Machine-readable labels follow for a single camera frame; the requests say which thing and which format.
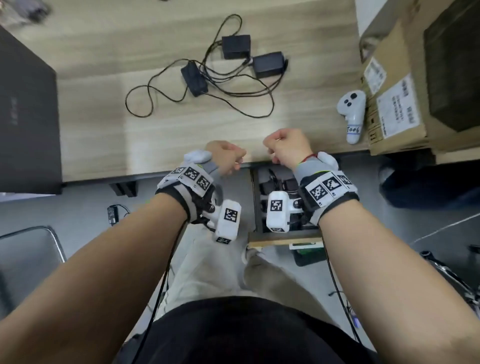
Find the paper label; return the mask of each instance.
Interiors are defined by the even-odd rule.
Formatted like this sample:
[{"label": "paper label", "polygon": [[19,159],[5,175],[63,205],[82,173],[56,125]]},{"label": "paper label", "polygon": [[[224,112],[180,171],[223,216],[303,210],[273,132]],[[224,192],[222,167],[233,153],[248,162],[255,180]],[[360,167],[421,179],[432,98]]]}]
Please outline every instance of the paper label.
[{"label": "paper label", "polygon": [[380,90],[380,87],[382,87],[387,79],[387,72],[375,57],[372,57],[363,75],[365,76],[372,95],[375,95]]},{"label": "paper label", "polygon": [[421,119],[411,74],[379,96],[377,107],[384,139],[419,126]]}]

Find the gray floor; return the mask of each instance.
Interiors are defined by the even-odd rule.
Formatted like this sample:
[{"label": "gray floor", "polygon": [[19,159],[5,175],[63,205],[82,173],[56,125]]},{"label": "gray floor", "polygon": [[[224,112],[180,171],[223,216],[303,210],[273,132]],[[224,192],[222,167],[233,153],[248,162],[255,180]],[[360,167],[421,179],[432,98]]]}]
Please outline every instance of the gray floor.
[{"label": "gray floor", "polygon": [[[412,243],[439,228],[468,218],[480,212],[480,208],[468,208],[455,211],[414,211],[396,209],[388,205],[378,192],[378,169],[382,157],[352,155],[342,158],[342,170],[357,185],[360,199],[367,209],[376,215],[398,237]],[[136,198],[116,197],[109,186],[91,184],[73,186],[64,189],[60,196],[41,197],[23,201],[11,201],[0,204],[0,235],[34,225],[50,225],[57,232],[67,257],[109,227],[107,207],[112,204],[124,204],[135,210],[147,202],[153,195],[157,179],[142,180]],[[254,228],[252,192],[250,176],[242,170],[228,177],[224,184],[225,197],[242,205],[243,237],[247,230]],[[478,243],[480,217],[441,231],[413,245],[417,251],[432,250],[438,259],[450,264],[464,275],[470,284],[480,281],[480,262],[468,254],[467,246]],[[187,231],[172,262],[173,271],[180,266],[189,246],[191,232]],[[328,273],[326,262],[308,267],[297,267],[287,247],[269,247],[263,254],[267,260],[282,266],[295,275],[298,281],[312,292],[324,305],[327,312],[339,325],[350,333],[350,328],[338,299],[328,297],[334,286]],[[135,331],[141,331],[149,319],[146,310]],[[367,341],[365,334],[360,335]]]}]

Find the black power adapter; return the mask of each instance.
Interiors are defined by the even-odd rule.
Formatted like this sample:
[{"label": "black power adapter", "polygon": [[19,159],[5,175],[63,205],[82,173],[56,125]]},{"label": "black power adapter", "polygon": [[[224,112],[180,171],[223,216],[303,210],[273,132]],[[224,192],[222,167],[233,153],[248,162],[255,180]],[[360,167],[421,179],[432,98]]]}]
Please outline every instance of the black power adapter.
[{"label": "black power adapter", "polygon": [[250,58],[250,36],[223,36],[222,51],[226,60]]},{"label": "black power adapter", "polygon": [[257,78],[264,78],[283,74],[288,66],[288,61],[282,52],[273,52],[252,58],[253,71]]},{"label": "black power adapter", "polygon": [[193,96],[199,97],[201,94],[208,92],[207,81],[200,73],[194,61],[189,61],[187,65],[181,69],[181,74]]}]

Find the black shirt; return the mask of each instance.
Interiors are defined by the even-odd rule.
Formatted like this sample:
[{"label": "black shirt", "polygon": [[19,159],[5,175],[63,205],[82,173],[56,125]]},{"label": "black shirt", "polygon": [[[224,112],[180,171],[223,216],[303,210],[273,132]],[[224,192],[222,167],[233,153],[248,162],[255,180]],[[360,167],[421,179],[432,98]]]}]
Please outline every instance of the black shirt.
[{"label": "black shirt", "polygon": [[[116,363],[131,364],[142,336]],[[154,322],[136,364],[372,363],[369,350],[339,328],[255,297],[183,304]]]}]

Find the hand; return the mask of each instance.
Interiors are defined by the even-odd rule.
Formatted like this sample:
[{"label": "hand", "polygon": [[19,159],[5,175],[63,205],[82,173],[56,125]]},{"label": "hand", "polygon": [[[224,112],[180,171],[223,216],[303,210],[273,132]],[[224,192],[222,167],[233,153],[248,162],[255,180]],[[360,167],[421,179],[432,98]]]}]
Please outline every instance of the hand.
[{"label": "hand", "polygon": [[280,129],[264,139],[275,164],[295,169],[310,154],[313,154],[310,142],[300,129]]},{"label": "hand", "polygon": [[247,154],[245,149],[225,140],[214,140],[206,145],[205,150],[212,152],[212,160],[218,165],[222,176],[239,170],[243,157]]}]

